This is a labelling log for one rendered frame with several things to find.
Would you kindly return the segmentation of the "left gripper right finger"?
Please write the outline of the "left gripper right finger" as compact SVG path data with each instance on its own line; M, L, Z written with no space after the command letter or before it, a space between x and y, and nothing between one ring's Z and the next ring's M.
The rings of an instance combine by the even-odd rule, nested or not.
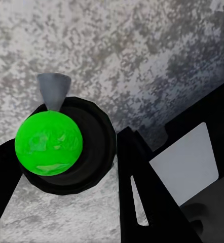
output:
M203 243L137 144L117 135L121 243ZM149 226L137 223L133 175Z

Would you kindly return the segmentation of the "insectifuge atomizer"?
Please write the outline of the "insectifuge atomizer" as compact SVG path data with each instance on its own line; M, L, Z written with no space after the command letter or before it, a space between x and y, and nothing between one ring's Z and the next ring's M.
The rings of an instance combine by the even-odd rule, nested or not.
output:
M96 186L117 156L117 134L95 103L66 97L72 84L62 73L41 73L44 99L17 131L15 151L29 182L45 193L79 194Z

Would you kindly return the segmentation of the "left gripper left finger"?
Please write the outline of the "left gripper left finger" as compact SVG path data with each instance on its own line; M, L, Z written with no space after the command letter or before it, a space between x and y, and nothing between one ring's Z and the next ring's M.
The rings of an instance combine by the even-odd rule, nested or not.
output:
M0 218L22 175L13 138L0 145Z

